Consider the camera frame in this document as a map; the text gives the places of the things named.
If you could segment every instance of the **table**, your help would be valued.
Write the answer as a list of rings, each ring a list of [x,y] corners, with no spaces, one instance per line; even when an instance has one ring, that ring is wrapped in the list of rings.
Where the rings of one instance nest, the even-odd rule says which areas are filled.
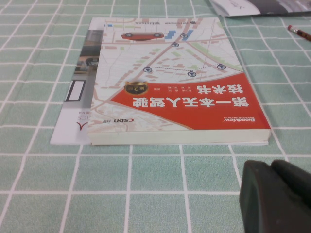
[[[50,145],[92,17],[215,17],[208,0],[2,0],[0,232],[243,232],[246,160],[311,172],[311,15],[221,22],[272,126],[268,146]]]

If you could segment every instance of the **book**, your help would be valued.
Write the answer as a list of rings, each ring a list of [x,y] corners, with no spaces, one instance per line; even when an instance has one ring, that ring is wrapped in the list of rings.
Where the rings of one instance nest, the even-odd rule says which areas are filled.
[[[90,27],[51,137],[51,144],[90,144],[89,112],[98,66],[103,27]]]
[[[210,0],[210,3],[224,17],[311,11],[311,0]]]
[[[93,145],[253,143],[271,129],[218,18],[93,18]]]

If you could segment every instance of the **pencil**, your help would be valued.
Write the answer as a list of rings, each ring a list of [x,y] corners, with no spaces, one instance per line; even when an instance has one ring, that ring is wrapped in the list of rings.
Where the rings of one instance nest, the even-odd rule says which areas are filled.
[[[300,30],[300,29],[297,29],[297,28],[293,27],[292,25],[288,26],[287,29],[288,29],[289,31],[291,31],[291,32],[293,32],[293,33],[295,33],[295,34],[297,34],[298,36],[301,36],[302,38],[305,38],[305,39],[311,41],[311,35],[310,35],[310,34],[304,32],[304,31],[302,31],[302,30]]]

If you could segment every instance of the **csdn logo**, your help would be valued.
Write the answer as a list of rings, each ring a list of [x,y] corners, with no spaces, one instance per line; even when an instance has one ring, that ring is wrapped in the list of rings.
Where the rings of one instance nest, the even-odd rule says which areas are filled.
[[[133,122],[134,119],[115,119],[114,122]]]

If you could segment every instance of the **broadview logo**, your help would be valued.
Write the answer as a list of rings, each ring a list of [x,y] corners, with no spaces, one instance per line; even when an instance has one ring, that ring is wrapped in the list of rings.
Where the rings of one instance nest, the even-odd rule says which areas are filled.
[[[224,122],[241,122],[241,121],[251,121],[255,122],[253,117],[225,117]]]

